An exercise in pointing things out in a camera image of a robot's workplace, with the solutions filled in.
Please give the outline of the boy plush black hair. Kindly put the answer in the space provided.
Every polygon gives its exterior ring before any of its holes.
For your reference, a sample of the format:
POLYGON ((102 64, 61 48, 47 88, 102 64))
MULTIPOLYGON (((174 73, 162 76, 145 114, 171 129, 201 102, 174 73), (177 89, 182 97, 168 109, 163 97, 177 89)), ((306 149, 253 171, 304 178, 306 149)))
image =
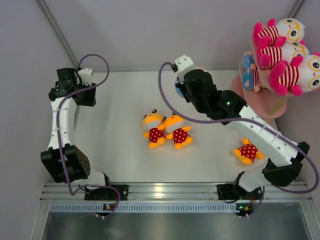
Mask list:
POLYGON ((175 91, 181 98, 184 98, 183 93, 181 92, 180 88, 177 86, 177 84, 179 84, 179 83, 180 83, 179 79, 176 78, 175 82, 174 82, 175 91))

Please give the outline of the pink panda plush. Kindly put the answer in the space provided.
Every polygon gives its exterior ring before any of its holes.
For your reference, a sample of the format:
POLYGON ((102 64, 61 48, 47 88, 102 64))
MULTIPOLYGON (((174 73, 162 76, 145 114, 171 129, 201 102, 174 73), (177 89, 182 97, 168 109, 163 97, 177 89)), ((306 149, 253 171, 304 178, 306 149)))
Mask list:
POLYGON ((252 39, 257 46, 265 36, 270 38, 270 44, 273 45, 277 40, 283 42, 297 42, 305 44, 305 25, 295 18, 284 18, 276 22, 271 18, 266 25, 257 22, 252 30, 252 39))
POLYGON ((307 56, 309 50, 300 42, 281 42, 271 44, 271 38, 263 37, 256 50, 257 65, 260 69, 272 69, 279 62, 290 63, 294 57, 307 56))
POLYGON ((301 96, 320 87, 320 54, 296 56, 290 63, 278 62, 269 75, 269 86, 276 94, 301 96))

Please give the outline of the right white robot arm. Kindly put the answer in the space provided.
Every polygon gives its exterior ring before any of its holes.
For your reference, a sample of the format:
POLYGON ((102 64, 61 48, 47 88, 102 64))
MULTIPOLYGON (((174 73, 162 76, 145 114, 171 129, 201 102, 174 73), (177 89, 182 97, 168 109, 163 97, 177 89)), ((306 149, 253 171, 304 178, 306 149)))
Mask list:
POLYGON ((244 199, 269 184, 289 192, 287 187, 299 176, 303 159, 309 160, 310 146, 275 131, 234 91, 218 90, 210 73, 195 67, 178 70, 175 66, 172 70, 177 74, 176 90, 209 118, 206 123, 221 123, 239 132, 267 155, 265 164, 238 175, 233 186, 235 196, 244 199))

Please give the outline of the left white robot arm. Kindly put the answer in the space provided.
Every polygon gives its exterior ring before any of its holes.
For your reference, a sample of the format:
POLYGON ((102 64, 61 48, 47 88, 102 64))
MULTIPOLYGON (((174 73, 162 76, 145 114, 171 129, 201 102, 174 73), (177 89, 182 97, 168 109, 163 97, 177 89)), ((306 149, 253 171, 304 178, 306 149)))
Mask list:
POLYGON ((58 80, 48 93, 52 112, 50 141, 40 160, 54 182, 97 185, 95 193, 107 200, 113 194, 109 177, 92 169, 88 157, 75 144, 78 108, 96 104, 96 88, 91 81, 93 70, 60 68, 56 73, 58 80))

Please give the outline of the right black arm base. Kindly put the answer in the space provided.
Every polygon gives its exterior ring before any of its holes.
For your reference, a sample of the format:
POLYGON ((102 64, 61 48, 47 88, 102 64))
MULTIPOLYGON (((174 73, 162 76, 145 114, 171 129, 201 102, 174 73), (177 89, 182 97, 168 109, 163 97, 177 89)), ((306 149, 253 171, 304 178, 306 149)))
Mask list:
POLYGON ((260 200, 263 191, 261 187, 248 192, 238 185, 234 184, 218 184, 217 186, 218 199, 228 203, 234 203, 240 200, 260 200))

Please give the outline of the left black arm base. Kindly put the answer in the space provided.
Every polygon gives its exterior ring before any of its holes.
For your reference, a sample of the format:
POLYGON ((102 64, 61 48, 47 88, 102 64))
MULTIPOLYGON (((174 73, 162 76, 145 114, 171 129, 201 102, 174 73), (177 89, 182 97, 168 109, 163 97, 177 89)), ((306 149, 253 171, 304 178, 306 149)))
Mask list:
POLYGON ((105 187, 91 187, 84 189, 84 199, 86 201, 126 201, 128 199, 129 186, 127 184, 113 184, 111 187, 117 189, 120 197, 113 189, 105 187))

